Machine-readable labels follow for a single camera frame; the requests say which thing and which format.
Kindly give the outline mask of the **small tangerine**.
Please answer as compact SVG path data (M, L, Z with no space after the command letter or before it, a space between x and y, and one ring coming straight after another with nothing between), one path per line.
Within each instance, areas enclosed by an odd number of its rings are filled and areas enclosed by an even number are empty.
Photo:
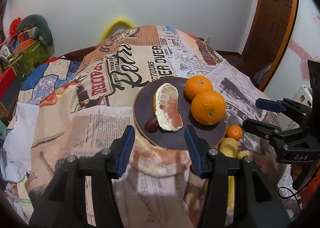
M243 137L242 127L240 127L239 125L229 126L226 130L225 137L235 139L236 141L242 139Z

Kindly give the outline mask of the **yellow corn cob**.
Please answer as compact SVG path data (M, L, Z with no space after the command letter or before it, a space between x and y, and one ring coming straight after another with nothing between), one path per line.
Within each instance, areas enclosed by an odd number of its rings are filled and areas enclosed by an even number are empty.
M238 151L237 153L237 158L238 159L242 159L245 156L251 156L251 153L249 150L245 150L245 151Z
M219 145L219 152L230 158L237 158L239 145L233 138L224 138Z

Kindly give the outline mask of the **large orange front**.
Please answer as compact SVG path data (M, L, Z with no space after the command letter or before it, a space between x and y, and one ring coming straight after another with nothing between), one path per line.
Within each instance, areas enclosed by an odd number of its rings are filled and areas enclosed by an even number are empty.
M226 115L226 102L217 91L204 91L193 98L190 112L198 123L206 126L215 125Z

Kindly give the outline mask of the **large orange with sticker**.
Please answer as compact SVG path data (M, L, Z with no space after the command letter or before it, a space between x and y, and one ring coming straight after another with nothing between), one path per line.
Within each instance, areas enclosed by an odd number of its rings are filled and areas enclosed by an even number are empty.
M212 82L208 78L199 75L189 78L184 86L184 94L190 100L193 100L197 94L208 90L213 90Z

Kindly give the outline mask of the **peeled pomelo segment front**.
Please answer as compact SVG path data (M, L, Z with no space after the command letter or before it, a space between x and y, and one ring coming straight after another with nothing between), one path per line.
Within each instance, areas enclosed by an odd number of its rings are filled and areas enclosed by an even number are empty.
M162 84L153 96L153 114L159 127L166 132L177 132L183 127L178 98L177 88L170 83Z

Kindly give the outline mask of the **peeled pomelo segment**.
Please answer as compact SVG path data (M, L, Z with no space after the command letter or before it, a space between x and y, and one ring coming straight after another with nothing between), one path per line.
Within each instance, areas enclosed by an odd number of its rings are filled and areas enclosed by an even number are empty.
M170 177L181 174L189 168L191 159L187 151L162 148L136 134L129 163L131 167L146 175Z
M153 96L153 114L159 127L166 132L177 132L183 127L178 98L177 88L170 83L162 84Z

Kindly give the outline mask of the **dark red grape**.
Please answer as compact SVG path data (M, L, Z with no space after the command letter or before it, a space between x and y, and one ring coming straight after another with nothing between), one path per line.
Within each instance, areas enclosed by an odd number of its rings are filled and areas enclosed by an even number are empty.
M155 133L158 130L158 126L157 119L153 117L147 121L144 128L148 133Z

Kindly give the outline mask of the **peeled pomelo segment back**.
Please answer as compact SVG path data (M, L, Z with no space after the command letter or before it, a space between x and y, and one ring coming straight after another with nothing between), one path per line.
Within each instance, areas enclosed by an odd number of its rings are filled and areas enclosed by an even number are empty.
M187 151L162 148L136 134L129 163L131 167L146 175L170 177L181 174L189 168L191 159Z

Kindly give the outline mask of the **newspaper print bed cover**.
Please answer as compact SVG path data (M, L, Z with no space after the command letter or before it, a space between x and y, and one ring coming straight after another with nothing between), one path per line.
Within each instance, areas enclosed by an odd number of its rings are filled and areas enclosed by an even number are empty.
M263 98L250 79L202 40L168 26L141 26L114 34L85 56L73 78L39 105L18 103L15 152L25 153L24 185L32 208L65 157L89 157L134 123L133 103L147 84L167 77L206 76L226 101L226 122L245 119L277 124L276 115L255 107ZM200 216L204 182L187 168L153 177L129 166L114 181L126 227L192 227Z

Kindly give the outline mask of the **brown wooden door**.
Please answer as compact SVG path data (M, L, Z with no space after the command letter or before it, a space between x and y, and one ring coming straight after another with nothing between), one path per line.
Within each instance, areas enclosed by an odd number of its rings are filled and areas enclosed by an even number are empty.
M243 60L261 70L276 59L289 24L293 0L261 0Z

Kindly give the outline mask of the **dark purple round plate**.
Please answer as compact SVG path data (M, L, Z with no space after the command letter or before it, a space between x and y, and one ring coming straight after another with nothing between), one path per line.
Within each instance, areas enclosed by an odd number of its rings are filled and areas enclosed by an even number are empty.
M187 79L167 77L147 84L136 95L133 117L137 129L149 143L171 150L186 150L184 130L192 126L199 138L210 147L224 137L227 122L224 117L215 125L202 125L190 111L191 101L184 94Z

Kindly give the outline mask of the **blue patchwork quilt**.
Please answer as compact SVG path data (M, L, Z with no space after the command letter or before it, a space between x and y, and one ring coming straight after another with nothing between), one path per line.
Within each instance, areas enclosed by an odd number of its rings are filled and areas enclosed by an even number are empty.
M57 58L40 65L22 83L17 101L39 105L54 90L69 82L80 64Z

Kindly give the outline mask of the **red gift box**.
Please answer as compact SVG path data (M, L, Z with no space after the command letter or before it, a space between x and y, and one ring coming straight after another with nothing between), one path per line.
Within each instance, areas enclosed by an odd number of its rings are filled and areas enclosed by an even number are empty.
M17 78L16 72L13 67L6 69L0 78L0 99L3 98L11 84Z

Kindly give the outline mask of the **green storage bag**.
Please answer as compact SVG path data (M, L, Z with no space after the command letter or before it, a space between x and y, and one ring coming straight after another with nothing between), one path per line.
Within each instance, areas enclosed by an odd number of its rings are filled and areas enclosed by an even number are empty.
M22 82L48 59L49 53L46 47L39 40L35 40L10 62L10 67L13 67L18 79Z

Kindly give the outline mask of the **red plastic bag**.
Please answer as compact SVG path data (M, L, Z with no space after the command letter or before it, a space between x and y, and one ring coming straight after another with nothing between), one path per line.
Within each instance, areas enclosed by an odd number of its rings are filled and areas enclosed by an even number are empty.
M20 21L21 21L21 18L18 17L18 18L14 19L14 20L11 22L10 27L9 27L9 34L10 34L11 37L14 36L14 35L16 35L16 33L17 33L17 26L18 26L18 24L20 23Z

